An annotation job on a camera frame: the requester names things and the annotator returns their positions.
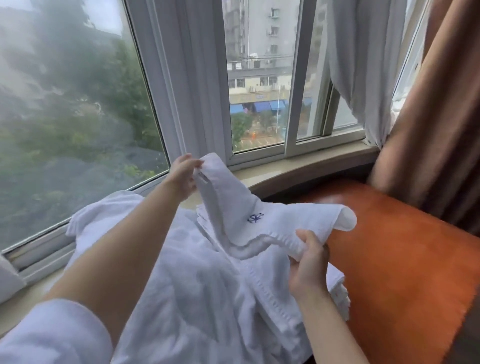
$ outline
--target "sky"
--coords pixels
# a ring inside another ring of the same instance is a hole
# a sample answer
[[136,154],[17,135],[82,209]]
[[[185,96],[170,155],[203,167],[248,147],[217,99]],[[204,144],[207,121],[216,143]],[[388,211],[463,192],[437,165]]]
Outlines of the sky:
[[[123,27],[120,12],[124,10],[120,5],[120,0],[84,1],[85,11],[97,29],[121,35]],[[0,0],[0,7],[21,10],[33,9],[30,0]]]

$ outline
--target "hand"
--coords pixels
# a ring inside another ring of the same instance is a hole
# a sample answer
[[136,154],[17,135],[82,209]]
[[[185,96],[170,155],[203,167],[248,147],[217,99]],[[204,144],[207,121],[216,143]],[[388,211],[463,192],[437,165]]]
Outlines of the hand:
[[186,200],[196,189],[193,170],[200,168],[204,161],[192,158],[191,154],[178,157],[170,167],[163,183],[171,186],[179,194],[181,201]]
[[290,258],[290,278],[288,288],[297,302],[320,293],[329,297],[326,275],[330,250],[322,245],[311,230],[296,230],[297,236],[307,244],[300,262]]

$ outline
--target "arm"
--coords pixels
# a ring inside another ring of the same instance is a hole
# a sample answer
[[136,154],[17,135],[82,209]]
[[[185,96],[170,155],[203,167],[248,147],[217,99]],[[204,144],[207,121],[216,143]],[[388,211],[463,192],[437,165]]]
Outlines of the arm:
[[328,245],[322,246],[312,231],[297,230],[307,244],[300,262],[290,260],[289,288],[295,297],[317,363],[368,364],[328,292]]
[[195,189],[193,169],[202,161],[185,155],[126,218],[65,271],[44,301],[63,298],[92,311],[115,347],[142,294],[181,201]]

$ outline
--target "window sill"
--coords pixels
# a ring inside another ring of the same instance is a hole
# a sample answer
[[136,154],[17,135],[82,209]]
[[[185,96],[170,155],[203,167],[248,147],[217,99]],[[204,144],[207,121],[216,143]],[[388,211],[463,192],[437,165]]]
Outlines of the window sill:
[[[234,174],[254,194],[265,198],[299,183],[355,166],[373,163],[377,154],[377,148],[357,141],[294,158],[245,168]],[[200,203],[200,195],[195,193],[183,202],[181,207],[195,209]],[[0,338],[20,322],[60,278],[62,272],[62,269],[57,270],[32,286],[21,290],[7,302],[0,304]]]

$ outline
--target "brown curtain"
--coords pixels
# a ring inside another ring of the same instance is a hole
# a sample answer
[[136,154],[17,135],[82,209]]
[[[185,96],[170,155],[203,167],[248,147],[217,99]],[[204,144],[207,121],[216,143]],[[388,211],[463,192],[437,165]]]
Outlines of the brown curtain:
[[423,64],[369,182],[480,235],[480,0],[434,0]]

